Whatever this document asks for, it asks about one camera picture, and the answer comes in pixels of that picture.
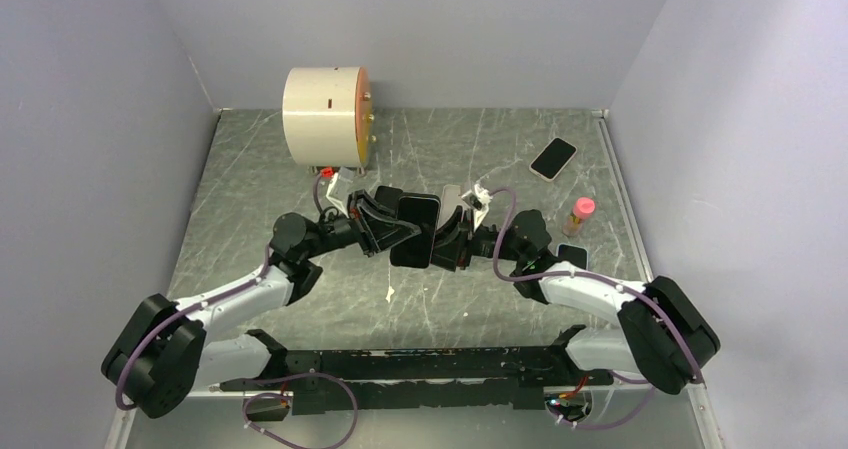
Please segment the black smartphone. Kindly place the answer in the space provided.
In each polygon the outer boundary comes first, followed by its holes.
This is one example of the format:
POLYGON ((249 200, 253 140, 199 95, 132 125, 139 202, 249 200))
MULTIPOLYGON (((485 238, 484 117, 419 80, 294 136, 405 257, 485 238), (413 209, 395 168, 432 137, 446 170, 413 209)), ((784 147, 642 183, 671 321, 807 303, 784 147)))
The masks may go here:
POLYGON ((403 190, 400 188, 380 185, 375 190, 374 199, 386 209, 388 214, 395 217, 397 215, 399 199, 402 194, 403 190))

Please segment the beige phone case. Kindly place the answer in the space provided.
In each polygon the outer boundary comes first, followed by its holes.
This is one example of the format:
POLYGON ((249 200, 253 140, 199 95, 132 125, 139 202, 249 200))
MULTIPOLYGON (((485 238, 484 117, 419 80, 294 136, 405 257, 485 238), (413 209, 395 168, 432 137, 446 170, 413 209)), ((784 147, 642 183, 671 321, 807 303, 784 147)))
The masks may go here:
POLYGON ((441 219, 449 219, 456 207, 463 204, 461 190, 462 187, 456 184, 447 184, 444 186, 441 195, 441 219))

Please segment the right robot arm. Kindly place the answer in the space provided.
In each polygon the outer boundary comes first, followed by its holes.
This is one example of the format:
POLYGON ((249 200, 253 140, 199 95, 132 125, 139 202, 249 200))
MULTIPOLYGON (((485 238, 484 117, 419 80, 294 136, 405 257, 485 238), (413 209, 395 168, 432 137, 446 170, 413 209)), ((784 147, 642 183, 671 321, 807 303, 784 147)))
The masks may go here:
POLYGON ((553 377, 572 384, 586 372, 638 374, 656 389, 677 394, 701 381, 701 371, 720 350, 713 328, 671 278, 649 282, 603 276, 563 260, 537 210, 519 212, 504 231, 473 224, 455 209, 435 232, 432 264, 465 268, 475 257, 515 262, 505 276, 526 299, 570 307, 608 323, 606 329, 575 329, 549 361, 553 377))

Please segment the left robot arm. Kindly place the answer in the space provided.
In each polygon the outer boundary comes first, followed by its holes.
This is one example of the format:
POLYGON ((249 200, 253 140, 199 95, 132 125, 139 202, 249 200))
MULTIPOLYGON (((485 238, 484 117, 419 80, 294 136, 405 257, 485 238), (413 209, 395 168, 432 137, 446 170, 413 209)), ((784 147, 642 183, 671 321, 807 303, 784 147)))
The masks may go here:
POLYGON ((187 299, 154 294, 138 305, 101 364, 116 406, 150 418, 169 413, 195 387, 217 336, 312 290, 323 272, 313 258, 352 245, 371 257, 422 232, 363 190, 349 196, 345 211, 316 221, 279 216, 254 271, 187 299))

